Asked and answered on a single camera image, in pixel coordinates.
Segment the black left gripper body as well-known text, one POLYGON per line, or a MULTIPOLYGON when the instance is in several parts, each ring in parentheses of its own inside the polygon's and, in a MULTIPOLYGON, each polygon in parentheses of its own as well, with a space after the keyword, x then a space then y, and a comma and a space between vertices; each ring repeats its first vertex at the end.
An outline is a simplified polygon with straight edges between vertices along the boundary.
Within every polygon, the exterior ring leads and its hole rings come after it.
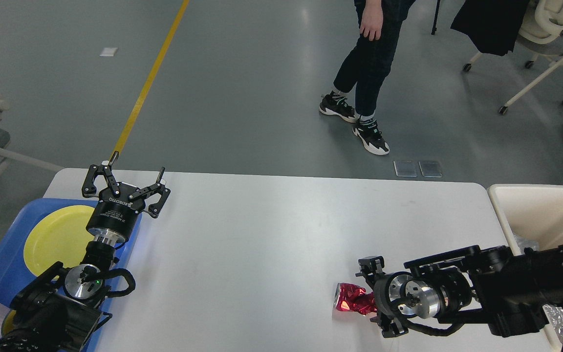
POLYGON ((145 201, 142 198, 129 198, 139 190, 138 187, 122 182, 117 185, 119 194, 116 196, 109 188, 101 190, 100 202, 92 212, 86 230, 93 236, 110 238, 112 243, 126 243, 130 240, 138 216, 145 207, 145 201))

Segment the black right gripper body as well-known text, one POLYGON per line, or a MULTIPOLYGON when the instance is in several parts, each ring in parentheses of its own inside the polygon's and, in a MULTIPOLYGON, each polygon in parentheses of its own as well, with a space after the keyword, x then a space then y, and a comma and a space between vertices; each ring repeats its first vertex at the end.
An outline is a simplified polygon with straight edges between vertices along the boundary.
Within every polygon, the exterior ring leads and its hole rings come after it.
POLYGON ((405 285, 413 279, 407 272, 394 272, 391 274, 375 273, 372 276, 372 289, 377 313, 372 318, 373 323, 382 322, 380 307, 390 308, 393 301, 405 296, 405 285))

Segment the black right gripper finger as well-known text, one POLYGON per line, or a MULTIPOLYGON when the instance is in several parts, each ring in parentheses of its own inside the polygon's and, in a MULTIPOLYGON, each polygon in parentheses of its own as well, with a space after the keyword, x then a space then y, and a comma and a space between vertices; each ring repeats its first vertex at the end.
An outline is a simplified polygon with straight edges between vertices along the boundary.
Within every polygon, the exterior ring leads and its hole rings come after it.
POLYGON ((369 319, 371 323, 375 323, 380 329, 384 338, 398 338, 409 332, 407 326, 404 325, 402 319, 395 316, 389 316, 384 313, 377 313, 369 319))
POLYGON ((359 271, 357 278, 363 278, 367 285, 373 289, 378 280, 383 279, 385 274, 383 256, 368 256, 358 259, 359 271))

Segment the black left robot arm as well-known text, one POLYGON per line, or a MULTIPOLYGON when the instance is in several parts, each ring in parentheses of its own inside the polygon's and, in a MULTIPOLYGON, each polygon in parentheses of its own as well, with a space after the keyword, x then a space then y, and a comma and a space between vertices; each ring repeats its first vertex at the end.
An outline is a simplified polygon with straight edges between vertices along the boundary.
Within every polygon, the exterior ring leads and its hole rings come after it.
POLYGON ((92 239, 80 263, 55 261, 9 305, 0 305, 0 352, 80 352, 112 318, 103 303, 134 292, 135 278, 119 266, 116 252, 130 240, 139 216, 157 218, 171 192, 164 167, 147 187, 117 181, 112 165, 118 156, 90 165, 81 187, 82 196, 98 202, 85 227, 92 239))

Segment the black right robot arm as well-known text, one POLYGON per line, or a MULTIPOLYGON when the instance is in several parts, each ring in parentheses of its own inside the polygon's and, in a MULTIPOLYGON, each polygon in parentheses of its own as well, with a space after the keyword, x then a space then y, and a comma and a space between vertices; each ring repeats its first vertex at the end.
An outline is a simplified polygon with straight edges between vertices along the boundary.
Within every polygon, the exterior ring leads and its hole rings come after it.
POLYGON ((406 262, 394 273, 384 272, 382 256, 358 265, 377 306, 371 321, 384 338, 410 330, 445 337, 473 324, 508 338, 546 326, 543 306, 563 310, 563 245, 521 255, 474 245, 406 262))

